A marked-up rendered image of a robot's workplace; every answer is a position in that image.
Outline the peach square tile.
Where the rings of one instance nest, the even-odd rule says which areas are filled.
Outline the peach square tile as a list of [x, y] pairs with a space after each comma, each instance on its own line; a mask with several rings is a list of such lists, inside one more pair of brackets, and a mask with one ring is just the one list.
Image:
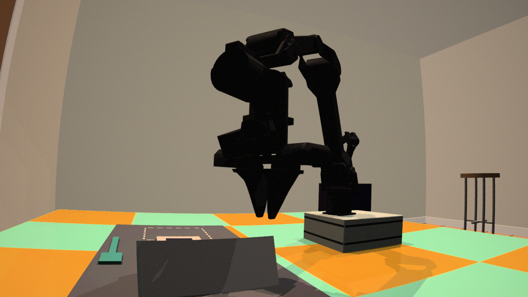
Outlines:
[[199, 236], [157, 236], [158, 240], [201, 240]]

